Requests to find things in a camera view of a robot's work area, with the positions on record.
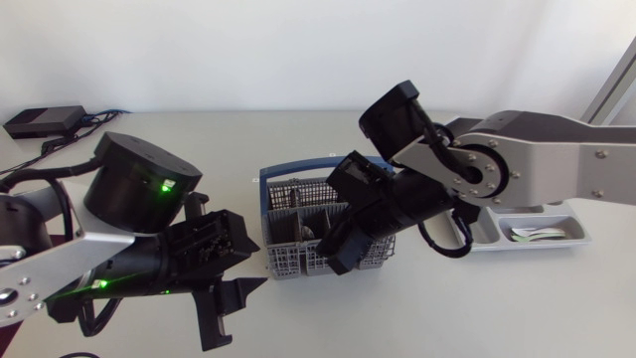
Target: black cable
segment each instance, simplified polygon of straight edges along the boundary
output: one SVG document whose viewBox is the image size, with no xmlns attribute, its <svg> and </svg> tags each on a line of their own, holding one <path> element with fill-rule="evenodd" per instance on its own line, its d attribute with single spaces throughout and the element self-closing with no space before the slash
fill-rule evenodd
<svg viewBox="0 0 636 358">
<path fill-rule="evenodd" d="M 426 115 L 426 112 L 422 109 L 421 105 L 419 105 L 419 102 L 414 99 L 411 104 L 422 120 L 424 138 L 426 139 L 430 149 L 433 151 L 433 154 L 435 154 L 437 160 L 439 160 L 443 166 L 448 168 L 448 170 L 458 174 L 469 183 L 474 182 L 477 178 L 475 178 L 473 172 L 468 170 L 468 166 L 460 163 L 453 153 L 451 153 L 444 145 L 443 138 L 437 133 L 435 125 L 428 115 Z"/>
<path fill-rule="evenodd" d="M 101 332 L 115 313 L 119 302 L 121 302 L 121 298 L 111 298 L 97 318 L 95 318 L 92 299 L 87 299 L 81 306 L 78 317 L 79 328 L 84 337 L 92 337 Z"/>
<path fill-rule="evenodd" d="M 452 144 L 453 140 L 455 140 L 455 136 L 453 132 L 448 129 L 444 124 L 434 123 L 436 131 L 444 133 L 444 135 L 448 138 L 448 141 Z"/>
<path fill-rule="evenodd" d="M 100 166 L 101 162 L 99 160 L 91 158 L 86 163 L 70 167 L 19 170 L 0 180 L 0 193 L 8 193 L 14 186 L 23 181 L 68 178 L 91 172 Z"/>
<path fill-rule="evenodd" d="M 42 159 L 48 157 L 49 155 L 60 151 L 66 147 L 68 147 L 69 145 L 78 142 L 79 140 L 88 137 L 89 135 L 93 134 L 98 128 L 100 128 L 102 125 L 112 121 L 113 119 L 117 118 L 120 114 L 122 113 L 128 113 L 128 111 L 125 110 L 115 110 L 115 111 L 105 111 L 102 113 L 98 113 L 98 114 L 87 114 L 86 118 L 88 118 L 88 120 L 85 122 L 85 125 L 89 125 L 91 126 L 91 129 L 85 133 L 82 133 L 80 135 L 74 135 L 71 138 L 67 138 L 64 140 L 64 144 L 61 145 L 44 145 L 46 144 L 46 142 L 43 144 L 43 148 L 42 148 L 42 153 L 40 156 L 37 156 L 31 160 L 27 160 L 26 162 L 17 164 L 12 166 L 11 168 L 7 168 L 4 169 L 2 171 L 0 171 L 0 175 L 4 175 L 4 174 L 9 174 L 21 169 L 25 169 L 27 167 L 30 167 L 31 165 L 41 161 Z M 106 114 L 106 117 L 102 120 L 96 120 L 96 117 L 98 115 L 104 115 Z"/>
<path fill-rule="evenodd" d="M 75 352 L 65 354 L 60 358 L 99 358 L 99 356 L 88 352 Z"/>
<path fill-rule="evenodd" d="M 462 246 L 461 248 L 446 249 L 436 244 L 433 238 L 428 234 L 426 226 L 423 222 L 417 224 L 417 228 L 419 229 L 419 233 L 424 238 L 426 243 L 437 253 L 442 254 L 448 258 L 459 259 L 465 257 L 466 255 L 468 255 L 468 253 L 470 253 L 473 245 L 473 235 L 470 231 L 470 228 L 464 223 L 463 219 L 459 215 L 456 215 L 453 211 L 453 214 L 451 216 L 453 218 L 453 221 L 455 222 L 455 225 L 457 225 L 457 229 L 459 229 L 459 231 L 464 235 L 464 246 Z"/>
<path fill-rule="evenodd" d="M 73 217 L 71 216 L 69 197 L 58 180 L 48 179 L 47 182 L 49 182 L 53 191 L 56 192 L 58 201 L 60 201 L 60 209 L 62 210 L 62 217 L 64 218 L 64 240 L 69 242 L 73 239 Z"/>
</svg>

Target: table surface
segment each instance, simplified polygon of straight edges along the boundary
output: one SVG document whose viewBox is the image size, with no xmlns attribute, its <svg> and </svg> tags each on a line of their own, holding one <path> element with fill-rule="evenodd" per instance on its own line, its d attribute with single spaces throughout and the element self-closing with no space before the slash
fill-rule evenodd
<svg viewBox="0 0 636 358">
<path fill-rule="evenodd" d="M 197 191 L 210 210 L 245 217 L 262 247 L 258 170 L 274 164 L 376 150 L 358 128 L 358 111 L 188 112 L 124 115 L 36 167 L 92 156 L 104 130 L 132 134 L 188 160 L 203 173 Z M 452 115 L 434 112 L 434 120 Z M 42 139 L 0 133 L 0 168 L 30 159 Z M 88 185 L 93 174 L 70 181 Z M 19 189 L 42 184 L 29 183 Z M 269 276 L 247 308 L 225 318 L 229 346 L 202 352 L 189 294 L 126 298 L 106 328 L 84 338 L 76 323 L 46 312 L 28 318 L 7 357 L 633 357 L 636 356 L 636 207 L 571 200 L 592 237 L 588 246 L 436 254 L 410 228 L 380 269 L 274 280 L 265 251 L 226 278 Z M 53 223 L 50 231 L 60 225 Z M 447 221 L 429 221 L 449 241 Z"/>
</svg>

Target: power adapter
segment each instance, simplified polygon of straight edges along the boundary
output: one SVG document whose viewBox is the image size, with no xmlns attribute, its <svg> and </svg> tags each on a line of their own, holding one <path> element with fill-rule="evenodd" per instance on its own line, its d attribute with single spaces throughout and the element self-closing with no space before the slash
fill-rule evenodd
<svg viewBox="0 0 636 358">
<path fill-rule="evenodd" d="M 11 118 L 3 127 L 13 139 L 49 135 L 69 137 L 81 128 L 81 119 L 85 115 L 81 105 L 29 108 Z"/>
</svg>

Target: screw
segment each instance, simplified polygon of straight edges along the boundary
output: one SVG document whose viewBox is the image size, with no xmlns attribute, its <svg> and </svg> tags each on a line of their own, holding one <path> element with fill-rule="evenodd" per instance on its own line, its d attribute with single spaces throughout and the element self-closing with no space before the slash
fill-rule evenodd
<svg viewBox="0 0 636 358">
<path fill-rule="evenodd" d="M 607 150 L 602 150 L 602 149 L 598 149 L 596 150 L 596 158 L 598 159 L 605 159 L 607 158 L 607 154 L 609 154 L 607 152 Z"/>
<path fill-rule="evenodd" d="M 11 257 L 15 260 L 19 260 L 24 257 L 24 253 L 24 250 L 16 250 Z"/>
</svg>

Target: black device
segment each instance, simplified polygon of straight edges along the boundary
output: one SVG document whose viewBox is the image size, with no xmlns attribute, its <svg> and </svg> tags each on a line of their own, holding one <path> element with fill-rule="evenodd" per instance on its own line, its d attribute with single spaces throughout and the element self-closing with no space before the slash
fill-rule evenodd
<svg viewBox="0 0 636 358">
<path fill-rule="evenodd" d="M 95 159 L 102 166 L 84 204 L 106 223 L 134 233 L 165 229 L 203 175 L 168 151 L 120 133 L 104 134 Z"/>
<path fill-rule="evenodd" d="M 86 111 L 81 105 L 29 108 L 6 122 L 3 127 L 14 139 L 70 136 L 81 128 Z"/>
</svg>

